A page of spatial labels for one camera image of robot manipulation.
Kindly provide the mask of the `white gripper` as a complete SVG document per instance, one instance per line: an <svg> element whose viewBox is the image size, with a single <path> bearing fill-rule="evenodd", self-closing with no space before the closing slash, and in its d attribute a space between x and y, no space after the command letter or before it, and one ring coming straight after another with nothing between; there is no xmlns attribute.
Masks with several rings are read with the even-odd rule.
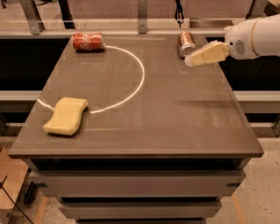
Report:
<svg viewBox="0 0 280 224"><path fill-rule="evenodd" d="M225 61L230 55L236 60L258 58L253 48L253 30L257 20L242 21L224 28L225 42L212 41L185 58L188 67Z"/></svg>

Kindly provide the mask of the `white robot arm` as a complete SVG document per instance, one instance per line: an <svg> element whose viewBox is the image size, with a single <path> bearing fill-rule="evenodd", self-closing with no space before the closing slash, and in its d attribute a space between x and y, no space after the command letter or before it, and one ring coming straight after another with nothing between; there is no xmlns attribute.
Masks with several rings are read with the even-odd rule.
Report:
<svg viewBox="0 0 280 224"><path fill-rule="evenodd" d="M280 14L245 20L224 28L224 41L217 40L196 49L185 58L188 67L225 61L280 57Z"/></svg>

